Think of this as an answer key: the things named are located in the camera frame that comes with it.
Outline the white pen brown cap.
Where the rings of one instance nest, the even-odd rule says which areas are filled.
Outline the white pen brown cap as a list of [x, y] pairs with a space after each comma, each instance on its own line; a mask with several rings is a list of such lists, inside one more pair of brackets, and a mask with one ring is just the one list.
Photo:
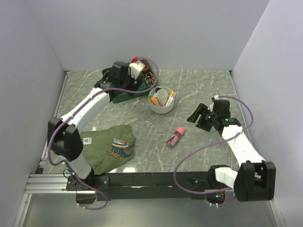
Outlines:
[[169, 104], [170, 104], [171, 100], [172, 100], [172, 97], [170, 96], [170, 97], [168, 98], [168, 100], [167, 100], [166, 104], [165, 104], [165, 107], [166, 107], [166, 106], [169, 106]]

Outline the pink capped pencil tube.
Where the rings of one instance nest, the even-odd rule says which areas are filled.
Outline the pink capped pencil tube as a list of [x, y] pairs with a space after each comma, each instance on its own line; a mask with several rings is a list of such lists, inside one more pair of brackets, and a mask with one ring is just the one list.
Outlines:
[[178, 127], [175, 130], [175, 132], [172, 134], [172, 136], [166, 140], [166, 145], [169, 148], [173, 148], [184, 133], [185, 133], [185, 129], [183, 127]]

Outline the white marker blue cap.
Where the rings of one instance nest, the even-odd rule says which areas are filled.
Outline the white marker blue cap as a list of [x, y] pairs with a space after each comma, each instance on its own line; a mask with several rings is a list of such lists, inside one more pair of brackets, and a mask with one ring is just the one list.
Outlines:
[[155, 92], [154, 92], [154, 94], [153, 94], [153, 97], [156, 96], [156, 94], [157, 94], [157, 92], [158, 92], [159, 90], [160, 90], [160, 87], [156, 87]]

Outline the black marker orange cap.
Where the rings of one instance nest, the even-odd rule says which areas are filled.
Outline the black marker orange cap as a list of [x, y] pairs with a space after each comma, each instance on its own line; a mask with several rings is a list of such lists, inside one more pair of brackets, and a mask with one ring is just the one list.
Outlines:
[[152, 97], [150, 100], [151, 100], [151, 102], [152, 102], [154, 105], [158, 105], [157, 102], [154, 101], [154, 98], [153, 98], [153, 97]]

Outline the white round pen holder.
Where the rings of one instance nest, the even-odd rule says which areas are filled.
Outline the white round pen holder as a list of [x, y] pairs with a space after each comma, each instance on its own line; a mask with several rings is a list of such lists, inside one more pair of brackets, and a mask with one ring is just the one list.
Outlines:
[[[172, 89], [170, 89], [169, 87], [166, 87], [166, 86], [163, 86], [164, 87], [164, 90], [167, 91], [168, 93], [168, 97], [167, 97], [167, 100], [171, 94], [171, 92], [174, 92]], [[155, 92], [155, 89], [156, 87], [154, 87], [150, 92], [149, 92], [149, 95], [150, 94], [154, 94]], [[148, 104], [149, 104], [149, 107], [151, 108], [152, 111], [154, 111], [155, 113], [157, 114], [167, 114], [168, 112], [170, 112], [173, 107], [177, 104], [177, 98], [175, 99], [174, 103], [172, 105], [169, 105], [169, 106], [156, 106], [154, 105], [151, 100], [149, 99], [148, 97]]]

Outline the white pen light blue cap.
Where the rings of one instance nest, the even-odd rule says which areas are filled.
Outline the white pen light blue cap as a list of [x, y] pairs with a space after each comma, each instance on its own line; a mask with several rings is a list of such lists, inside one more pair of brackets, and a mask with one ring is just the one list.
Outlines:
[[176, 97], [177, 97], [177, 93], [175, 93], [175, 94], [172, 96], [169, 105], [172, 105], [172, 104], [174, 103]]

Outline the white pen yellow cap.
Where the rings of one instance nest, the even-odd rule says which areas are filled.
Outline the white pen yellow cap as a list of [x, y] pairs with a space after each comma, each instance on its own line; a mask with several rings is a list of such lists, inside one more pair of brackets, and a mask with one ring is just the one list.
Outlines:
[[173, 99], [173, 97], [174, 97], [174, 94], [175, 94], [175, 92], [171, 92], [171, 94], [170, 94], [170, 96], [169, 96], [169, 98], [168, 98], [168, 100], [167, 100], [167, 102], [166, 102], [166, 106], [169, 106], [169, 105], [170, 105], [170, 102], [172, 101], [172, 99]]

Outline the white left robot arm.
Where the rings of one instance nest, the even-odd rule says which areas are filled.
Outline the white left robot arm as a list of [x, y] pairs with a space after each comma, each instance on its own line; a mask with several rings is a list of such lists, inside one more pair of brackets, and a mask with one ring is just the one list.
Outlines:
[[48, 151], [61, 156], [61, 163], [78, 176], [78, 185], [89, 190], [95, 179], [82, 150], [80, 132], [93, 115], [109, 104], [121, 92], [138, 94], [142, 79], [139, 78], [145, 65], [140, 60], [131, 63], [117, 61], [110, 73], [99, 80], [89, 94], [62, 118], [53, 117], [48, 122]]

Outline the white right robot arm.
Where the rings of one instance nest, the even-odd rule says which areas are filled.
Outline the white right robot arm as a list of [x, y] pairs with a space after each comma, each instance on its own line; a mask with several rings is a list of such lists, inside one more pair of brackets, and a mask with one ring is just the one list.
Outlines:
[[219, 188], [224, 184], [234, 190], [238, 201], [273, 199], [276, 166], [254, 149], [239, 120], [231, 117], [228, 100], [213, 99], [210, 106], [199, 104], [187, 121], [205, 131], [215, 128], [227, 141], [240, 167], [234, 171], [225, 165], [211, 166], [207, 177], [210, 187]]

